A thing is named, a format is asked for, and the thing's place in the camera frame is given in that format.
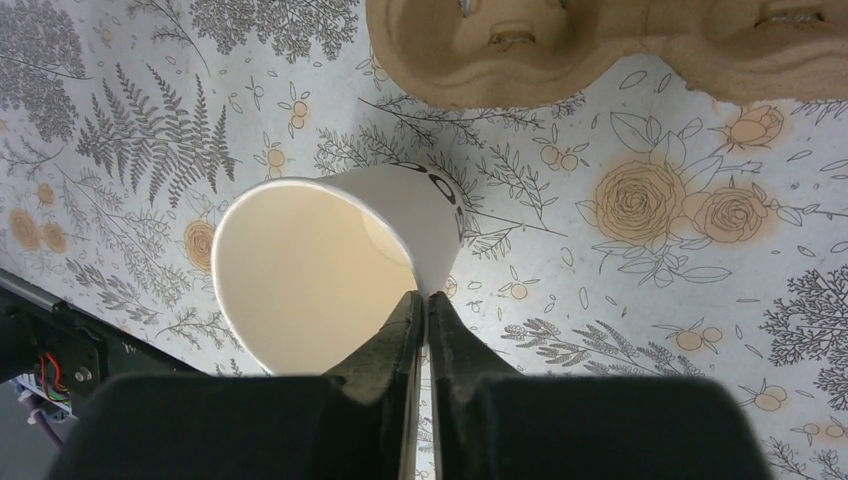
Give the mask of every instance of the cardboard cup holder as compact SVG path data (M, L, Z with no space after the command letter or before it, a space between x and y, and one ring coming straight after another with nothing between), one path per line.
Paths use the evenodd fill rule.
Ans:
M846 0L366 0L374 53L442 108L536 107L659 55L719 100L848 98Z

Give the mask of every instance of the white floral surface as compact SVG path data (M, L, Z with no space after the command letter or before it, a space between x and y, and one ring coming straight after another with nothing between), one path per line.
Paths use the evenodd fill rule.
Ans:
M357 0L4 2L5 270L257 374L209 277L229 202L281 175L436 165L471 212L446 290L507 361L715 378L775 473L848 478L848 103L717 103L637 56L555 105L449 112L388 79Z

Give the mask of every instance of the white cup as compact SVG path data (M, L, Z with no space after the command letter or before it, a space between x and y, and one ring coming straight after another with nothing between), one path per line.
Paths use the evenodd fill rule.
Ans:
M443 288L463 225L459 189L432 167L270 180L216 229L215 296L266 370L323 373L377 333L405 292Z

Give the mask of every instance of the cup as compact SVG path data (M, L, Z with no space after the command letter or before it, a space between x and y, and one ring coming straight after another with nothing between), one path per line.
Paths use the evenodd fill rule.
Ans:
M443 288L464 208L447 175L414 163L261 183L215 232L221 312L269 372L323 373L377 333L405 292Z

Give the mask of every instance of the floral tablecloth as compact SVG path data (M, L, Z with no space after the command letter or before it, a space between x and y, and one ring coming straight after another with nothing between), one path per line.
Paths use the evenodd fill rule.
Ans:
M848 478L848 103L718 103L637 56L555 105L450 112L388 79L358 0L4 2L3 269L261 373L209 276L229 202L422 162L471 212L446 291L519 370L715 378L777 474Z

